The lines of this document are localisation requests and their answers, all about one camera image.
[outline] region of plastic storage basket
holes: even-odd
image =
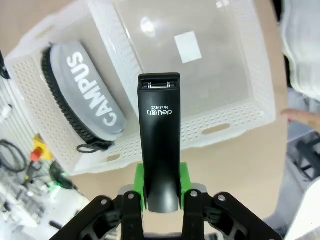
[[[128,124],[105,152],[83,144],[41,72],[50,43],[80,40]],[[88,0],[34,27],[5,59],[40,134],[70,174],[99,173],[141,161],[140,73],[181,74],[181,149],[240,136],[276,118],[271,72],[252,0]]]

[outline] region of white label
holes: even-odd
[[[171,115],[172,110],[168,106],[151,106],[150,110],[147,110],[146,113],[151,116]]]
[[[174,40],[183,64],[202,58],[194,31],[175,36]]]
[[[78,88],[83,94],[84,99],[92,99],[89,107],[93,110],[98,105],[100,105],[95,115],[97,117],[109,115],[109,117],[112,118],[112,121],[108,122],[106,118],[103,118],[103,123],[109,127],[112,127],[116,124],[117,115],[112,112],[112,107],[107,106],[108,100],[104,95],[100,93],[100,87],[97,86],[97,82],[95,80],[89,81],[87,79],[90,70],[86,64],[82,63],[83,61],[84,57],[80,52],[75,52],[72,55],[72,60],[70,56],[66,58],[66,63],[71,68],[71,73],[73,75],[76,75],[74,77],[74,80],[76,83],[78,83]]]

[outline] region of deli logo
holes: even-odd
[[[103,123],[112,127],[117,122],[117,115],[111,107],[108,107],[108,100],[100,93],[100,87],[95,80],[86,79],[90,73],[89,67],[83,63],[84,57],[80,52],[75,52],[72,58],[68,56],[66,63],[71,68],[74,80],[78,83],[78,88],[83,94],[85,100],[91,100],[89,107],[95,110],[95,116],[98,118],[104,116]]]
[[[172,110],[147,110],[146,114],[153,116],[171,115]]]

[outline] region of basket handle hole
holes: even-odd
[[[201,133],[203,135],[215,134],[217,132],[220,132],[220,131],[223,131],[223,130],[226,130],[226,129],[230,128],[230,126],[231,125],[229,123],[225,123],[225,124],[221,124],[221,125],[218,125],[218,126],[213,126],[213,127],[210,127],[210,128],[206,128]]]
[[[115,161],[117,159],[119,159],[121,157],[121,154],[116,154],[116,155],[111,155],[111,156],[108,156],[106,161],[107,162],[112,162],[112,161]]]
[[[43,30],[42,32],[40,32],[35,38],[36,38],[36,39],[41,39],[43,36],[45,36],[46,34],[48,34],[49,32],[51,32],[54,28],[55,28],[54,25],[48,26],[45,30]]]

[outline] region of white plastic basket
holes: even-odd
[[[40,134],[70,175],[111,171],[142,160],[137,117],[137,81],[140,73],[153,70],[181,74],[182,150],[201,148],[235,138],[275,120],[276,108],[268,54],[252,0],[204,2],[204,6],[208,6],[202,8],[213,8],[210,15],[216,16],[213,20],[209,17],[208,21],[214,21],[217,26],[213,24],[212,29],[205,26],[200,33],[198,25],[192,26],[186,22],[184,27],[182,21],[175,22],[177,16],[163,19],[158,16],[159,26],[169,23],[174,31],[181,28],[178,31],[180,35],[194,32],[199,37],[201,58],[195,53],[198,59],[183,63],[184,59],[179,57],[178,49],[163,51],[172,64],[158,61],[154,69],[152,57],[143,58],[144,55],[141,54],[141,48],[137,45],[138,35],[129,26],[131,19],[122,19],[123,16],[128,16],[125,9],[129,10],[132,6],[119,4],[131,2],[138,3],[138,10],[143,0],[77,1],[40,22],[5,59],[9,74],[24,97]],[[170,9],[171,2],[161,4],[166,3],[167,9]],[[174,6],[177,3],[172,4],[172,12],[175,12]],[[142,16],[139,11],[131,12],[132,15],[137,12]],[[205,36],[211,33],[214,33],[212,39],[207,41]],[[152,38],[152,34],[149,37],[156,44],[161,45],[162,41],[166,43],[165,38]],[[168,39],[174,43],[175,37],[168,36]],[[49,43],[70,40],[80,40],[84,44],[128,120],[123,135],[115,141],[115,147],[105,152],[81,154],[76,151],[76,146],[84,142],[60,111],[41,71],[42,51]],[[160,59],[161,50],[158,49],[155,53],[160,56],[157,59]]]

